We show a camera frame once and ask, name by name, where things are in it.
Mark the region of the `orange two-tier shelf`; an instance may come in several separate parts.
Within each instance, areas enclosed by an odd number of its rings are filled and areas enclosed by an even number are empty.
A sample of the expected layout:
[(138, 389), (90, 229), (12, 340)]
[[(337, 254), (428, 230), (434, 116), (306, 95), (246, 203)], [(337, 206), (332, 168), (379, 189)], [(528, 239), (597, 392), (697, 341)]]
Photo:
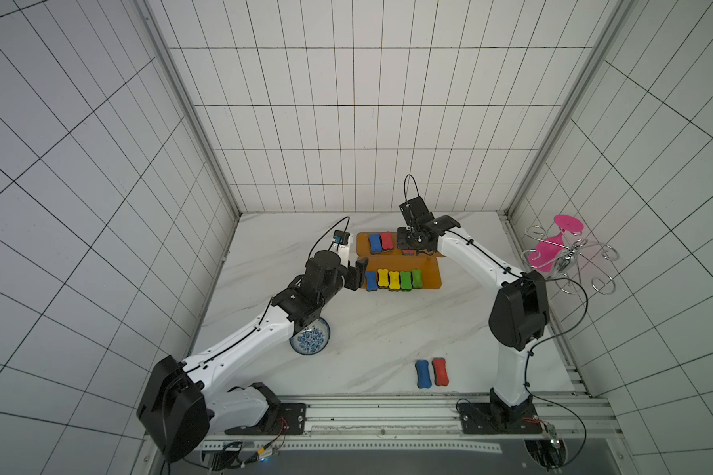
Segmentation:
[(438, 258), (442, 257), (439, 253), (432, 255), (403, 255), (399, 249), (385, 251), (379, 255), (370, 253), (368, 245), (368, 236), (370, 233), (359, 233), (356, 237), (356, 253), (358, 259), (368, 258), (368, 271), (377, 271), (378, 269), (387, 269), (388, 271), (412, 271), (413, 269), (421, 269), (423, 274), (424, 287), (419, 290), (437, 290), (442, 287), (441, 272), (438, 263)]

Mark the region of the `blue eraser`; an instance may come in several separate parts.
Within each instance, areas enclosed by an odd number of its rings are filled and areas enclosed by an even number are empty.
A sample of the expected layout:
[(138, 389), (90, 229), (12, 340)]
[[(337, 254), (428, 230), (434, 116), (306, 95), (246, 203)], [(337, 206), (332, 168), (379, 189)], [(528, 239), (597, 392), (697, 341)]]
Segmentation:
[(379, 255), (383, 253), (382, 238), (380, 234), (370, 234), (368, 236), (368, 245), (370, 246), (370, 253), (372, 255)]
[(417, 376), (417, 387), (419, 389), (430, 389), (433, 386), (430, 376), (430, 366), (427, 360), (416, 360), (415, 370)]
[(378, 291), (378, 280), (377, 273), (375, 271), (368, 271), (366, 273), (366, 290), (368, 292)]

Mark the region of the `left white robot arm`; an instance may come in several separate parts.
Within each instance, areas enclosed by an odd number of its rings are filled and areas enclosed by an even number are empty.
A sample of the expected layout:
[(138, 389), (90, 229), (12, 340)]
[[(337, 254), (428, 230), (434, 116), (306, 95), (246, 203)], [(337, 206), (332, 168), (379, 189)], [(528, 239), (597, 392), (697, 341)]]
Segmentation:
[(154, 365), (137, 417), (166, 465), (183, 459), (212, 431), (268, 428), (277, 419), (275, 394), (261, 383), (235, 390), (235, 375), (254, 359), (310, 327), (342, 289), (366, 282), (368, 260), (349, 250), (317, 251), (302, 274), (272, 296), (265, 310), (225, 340), (183, 360)]

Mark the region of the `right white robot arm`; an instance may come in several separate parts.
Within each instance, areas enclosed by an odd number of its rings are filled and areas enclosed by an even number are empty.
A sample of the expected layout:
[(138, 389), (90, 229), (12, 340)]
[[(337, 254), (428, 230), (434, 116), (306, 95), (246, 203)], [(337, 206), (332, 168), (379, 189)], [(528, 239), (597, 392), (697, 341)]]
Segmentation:
[(439, 253), (493, 293), (488, 327), (499, 350), (496, 381), (489, 392), (490, 416), (501, 425), (522, 419), (533, 406), (527, 363), (550, 322), (546, 279), (498, 258), (454, 218), (434, 216), (420, 196), (405, 200), (399, 209), (406, 223), (398, 230), (402, 251)]

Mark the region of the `blue bottom eraser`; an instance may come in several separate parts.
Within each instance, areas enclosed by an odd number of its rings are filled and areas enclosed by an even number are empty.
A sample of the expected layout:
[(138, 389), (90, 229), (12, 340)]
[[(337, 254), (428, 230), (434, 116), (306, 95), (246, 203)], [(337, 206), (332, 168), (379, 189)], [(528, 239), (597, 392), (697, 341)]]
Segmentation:
[(368, 292), (378, 291), (378, 280), (377, 273), (375, 271), (368, 271), (366, 273), (366, 290)]

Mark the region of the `yellow bottom eraser left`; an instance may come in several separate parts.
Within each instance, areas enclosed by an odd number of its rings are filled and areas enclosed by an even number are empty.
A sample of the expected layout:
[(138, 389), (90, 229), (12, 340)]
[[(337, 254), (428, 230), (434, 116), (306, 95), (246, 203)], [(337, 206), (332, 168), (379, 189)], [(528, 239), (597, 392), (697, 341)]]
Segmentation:
[(387, 269), (378, 269), (377, 274), (377, 286), (379, 288), (388, 288), (390, 285), (389, 271)]

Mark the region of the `yellow eraser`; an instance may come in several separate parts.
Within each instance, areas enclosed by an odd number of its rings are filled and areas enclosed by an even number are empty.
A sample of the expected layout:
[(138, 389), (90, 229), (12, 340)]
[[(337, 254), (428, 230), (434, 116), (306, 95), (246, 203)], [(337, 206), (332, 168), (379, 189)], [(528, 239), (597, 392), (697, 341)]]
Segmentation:
[(378, 269), (377, 274), (377, 286), (379, 288), (388, 288), (390, 285), (389, 271), (387, 269)]
[(390, 291), (399, 291), (401, 289), (401, 277), (399, 271), (388, 272), (388, 288)]

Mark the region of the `yellow bottom eraser right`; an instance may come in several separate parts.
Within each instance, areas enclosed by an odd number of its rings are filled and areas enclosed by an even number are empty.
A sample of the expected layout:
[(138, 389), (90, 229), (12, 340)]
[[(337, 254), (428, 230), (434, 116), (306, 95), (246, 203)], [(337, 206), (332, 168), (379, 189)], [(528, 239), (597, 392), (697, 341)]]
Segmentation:
[(399, 291), (401, 289), (401, 277), (399, 271), (388, 272), (388, 288), (390, 291)]

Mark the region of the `green bottom eraser right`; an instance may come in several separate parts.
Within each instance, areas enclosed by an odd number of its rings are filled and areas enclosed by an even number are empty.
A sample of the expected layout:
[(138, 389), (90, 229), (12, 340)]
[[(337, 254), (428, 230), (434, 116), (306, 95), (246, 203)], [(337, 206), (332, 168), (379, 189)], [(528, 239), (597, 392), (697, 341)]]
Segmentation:
[(422, 289), (424, 287), (423, 274), (421, 269), (413, 269), (411, 271), (411, 281), (413, 289)]

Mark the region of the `green eraser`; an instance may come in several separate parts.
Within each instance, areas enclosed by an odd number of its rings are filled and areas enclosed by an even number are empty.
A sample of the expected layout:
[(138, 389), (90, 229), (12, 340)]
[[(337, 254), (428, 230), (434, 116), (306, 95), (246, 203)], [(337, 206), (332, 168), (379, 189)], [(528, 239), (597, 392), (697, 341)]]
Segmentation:
[(421, 269), (413, 269), (411, 271), (411, 281), (413, 289), (422, 289), (424, 287), (423, 274)]
[(410, 291), (414, 288), (412, 273), (410, 271), (400, 271), (399, 273), (400, 289), (402, 291)]

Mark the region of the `green bottom eraser left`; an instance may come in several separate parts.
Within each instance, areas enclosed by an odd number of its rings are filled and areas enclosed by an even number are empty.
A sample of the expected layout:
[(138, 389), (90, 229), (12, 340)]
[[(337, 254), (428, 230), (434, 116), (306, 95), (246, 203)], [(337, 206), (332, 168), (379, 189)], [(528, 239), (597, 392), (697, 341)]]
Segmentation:
[(400, 271), (399, 273), (400, 289), (402, 291), (410, 291), (414, 288), (412, 273), (410, 271)]

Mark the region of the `blue patterned bowl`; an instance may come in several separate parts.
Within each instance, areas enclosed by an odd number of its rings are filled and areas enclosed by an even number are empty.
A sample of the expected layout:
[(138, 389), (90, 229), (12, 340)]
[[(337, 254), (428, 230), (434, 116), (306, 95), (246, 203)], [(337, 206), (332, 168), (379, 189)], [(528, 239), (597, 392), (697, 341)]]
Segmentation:
[(325, 319), (318, 318), (290, 340), (292, 349), (303, 356), (313, 356), (322, 352), (331, 338), (331, 328)]

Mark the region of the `pink disc top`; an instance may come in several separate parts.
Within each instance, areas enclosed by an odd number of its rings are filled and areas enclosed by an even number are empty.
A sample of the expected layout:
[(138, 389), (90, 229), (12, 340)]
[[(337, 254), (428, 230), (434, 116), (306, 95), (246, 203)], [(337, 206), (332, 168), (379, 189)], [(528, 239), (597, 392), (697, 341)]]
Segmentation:
[(556, 215), (554, 223), (562, 233), (571, 233), (578, 236), (584, 231), (584, 223), (570, 215)]

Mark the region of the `chrome cup tree stand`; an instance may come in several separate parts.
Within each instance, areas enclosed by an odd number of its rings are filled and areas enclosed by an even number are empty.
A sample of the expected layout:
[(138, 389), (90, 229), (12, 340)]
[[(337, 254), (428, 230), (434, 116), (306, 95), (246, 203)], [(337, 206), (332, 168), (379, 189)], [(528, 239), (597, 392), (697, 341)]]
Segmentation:
[[(564, 250), (559, 254), (555, 261), (555, 266), (551, 273), (542, 275), (548, 280), (557, 281), (559, 278), (569, 278), (574, 279), (576, 283), (567, 282), (564, 286), (560, 287), (562, 293), (568, 295), (578, 294), (578, 285), (582, 284), (581, 269), (582, 265), (589, 264), (598, 270), (598, 276), (592, 276), (589, 279), (589, 285), (591, 289), (600, 295), (611, 295), (616, 291), (617, 285), (615, 279), (605, 270), (603, 270), (597, 263), (593, 262), (590, 256), (585, 255), (586, 251), (592, 251), (596, 249), (600, 254), (601, 258), (608, 262), (614, 262), (620, 259), (620, 254), (614, 247), (608, 245), (607, 243), (600, 243), (600, 241), (592, 241), (587, 237), (581, 235), (574, 235), (571, 233), (562, 233), (559, 231), (558, 234), (564, 235)], [(544, 228), (538, 225), (528, 227), (525, 231), (525, 238), (534, 241), (536, 244), (541, 239), (548, 239), (547, 233)], [(534, 249), (524, 249), (521, 256), (524, 257), (528, 267), (528, 256)]]

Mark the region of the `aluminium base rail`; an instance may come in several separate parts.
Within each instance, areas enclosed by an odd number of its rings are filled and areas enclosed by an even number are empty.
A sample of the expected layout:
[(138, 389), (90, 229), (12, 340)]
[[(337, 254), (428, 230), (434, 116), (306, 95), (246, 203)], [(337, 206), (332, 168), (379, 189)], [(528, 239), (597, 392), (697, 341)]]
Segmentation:
[(275, 398), (267, 409), (229, 393), (235, 414), (221, 421), (213, 405), (181, 406), (162, 414), (146, 410), (140, 419), (169, 462), (193, 451), (218, 452), (235, 441), (252, 447), (280, 443), (290, 449), (485, 449), (497, 439), (546, 443), (578, 441), (564, 461), (587, 461), (592, 439), (603, 439), (623, 474), (635, 474), (620, 427), (608, 403), (584, 393), (549, 394), (508, 421), (491, 408), (487, 395), (312, 396)]

